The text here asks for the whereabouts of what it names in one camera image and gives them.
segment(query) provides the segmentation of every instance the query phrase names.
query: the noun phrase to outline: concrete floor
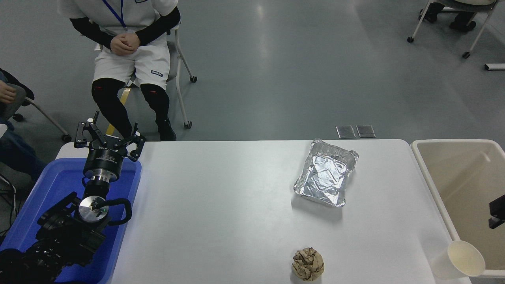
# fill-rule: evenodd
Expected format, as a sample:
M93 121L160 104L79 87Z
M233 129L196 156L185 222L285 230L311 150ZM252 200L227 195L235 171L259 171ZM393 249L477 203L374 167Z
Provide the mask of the concrete floor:
M449 29L454 14L424 22L407 43L423 0L181 1L181 45L197 83L181 77L191 130L183 129L175 83L170 118L178 139L282 140L338 138L337 125L373 125L377 138L411 143L483 138L505 146L505 7L498 5L468 59L477 30ZM28 85L36 102L72 135L92 117L95 44L56 13L56 1L0 2L0 66ZM484 16L475 19L480 28ZM130 120L157 140L154 113L138 90ZM46 162L61 133L34 107L14 122ZM105 131L102 117L99 126ZM29 177L0 165L28 192Z

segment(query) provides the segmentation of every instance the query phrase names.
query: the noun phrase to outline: aluminum foil tray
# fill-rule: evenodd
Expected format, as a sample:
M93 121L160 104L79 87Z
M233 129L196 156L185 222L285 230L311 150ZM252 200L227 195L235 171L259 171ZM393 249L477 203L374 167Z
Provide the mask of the aluminum foil tray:
M345 185L358 157L356 151L314 139L304 170L293 186L294 192L319 203L344 206Z

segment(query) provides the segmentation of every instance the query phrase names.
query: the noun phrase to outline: paper cup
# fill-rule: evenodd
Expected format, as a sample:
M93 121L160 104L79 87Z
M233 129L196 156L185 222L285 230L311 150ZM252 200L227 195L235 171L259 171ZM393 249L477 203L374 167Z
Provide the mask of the paper cup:
M486 263L480 252L465 241L453 241L431 263L431 271L440 279L479 276Z

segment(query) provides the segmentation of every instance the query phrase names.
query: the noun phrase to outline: beige bin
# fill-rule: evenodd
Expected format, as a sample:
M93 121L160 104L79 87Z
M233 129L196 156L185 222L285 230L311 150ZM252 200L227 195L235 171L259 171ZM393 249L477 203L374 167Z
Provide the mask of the beige bin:
M505 153L491 140L417 140L412 151L453 240L484 256L481 277L505 278L505 224L490 229L489 202L505 194Z

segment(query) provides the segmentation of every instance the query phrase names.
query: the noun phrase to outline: crumpled paper ball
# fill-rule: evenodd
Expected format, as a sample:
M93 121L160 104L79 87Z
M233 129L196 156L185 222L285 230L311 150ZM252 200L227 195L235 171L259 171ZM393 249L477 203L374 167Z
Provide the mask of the crumpled paper ball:
M296 251L293 256L293 271L303 281L313 281L324 272L324 261L313 248Z

